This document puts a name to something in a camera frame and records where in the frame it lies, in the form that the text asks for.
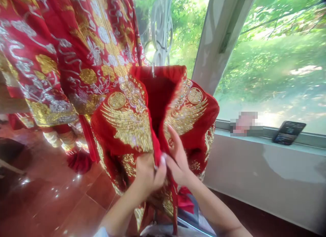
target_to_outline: smartphone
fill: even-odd
[[[291,145],[305,126],[305,123],[285,121],[272,141],[278,144]]]

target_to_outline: white wall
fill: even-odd
[[[326,223],[326,150],[217,130],[204,183],[316,233]]]

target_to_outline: green trees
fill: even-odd
[[[321,0],[255,0],[215,96],[262,102],[322,91],[325,12]]]
[[[135,0],[138,21],[148,22],[153,2]],[[189,78],[208,2],[172,3],[174,35],[170,64],[186,65]],[[321,89],[326,75],[325,12],[321,0],[255,0],[215,92],[216,98],[261,102],[293,95],[303,87]],[[147,56],[151,54],[153,49],[149,48]]]

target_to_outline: window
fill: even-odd
[[[261,112],[326,134],[326,18],[321,0],[254,0],[214,93],[219,119]]]
[[[155,49],[151,40],[150,10],[155,0],[134,0],[138,28],[145,48],[145,55],[152,60]],[[173,23],[173,42],[170,51],[170,65],[187,66],[191,79],[200,37],[204,25],[209,0],[173,0],[171,17]]]
[[[134,1],[146,45],[155,0]],[[217,128],[257,111],[264,136],[285,120],[303,122],[296,142],[325,148],[325,14],[322,0],[173,0],[170,64],[186,65],[217,99]],[[146,57],[154,53],[147,45]]]

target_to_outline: traditional chinese wedding dress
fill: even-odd
[[[133,67],[118,78],[92,116],[92,128],[103,149],[105,168],[117,192],[124,192],[135,179],[136,158],[153,152],[156,165],[173,141],[171,125],[185,148],[189,167],[201,180],[214,137],[219,112],[217,101],[187,79],[185,66]],[[180,187],[171,175],[163,189],[148,204],[174,220],[176,230]],[[140,225],[145,208],[136,209]]]
[[[132,0],[0,0],[0,50],[48,141],[74,156],[78,142],[98,161],[90,117],[145,63]]]

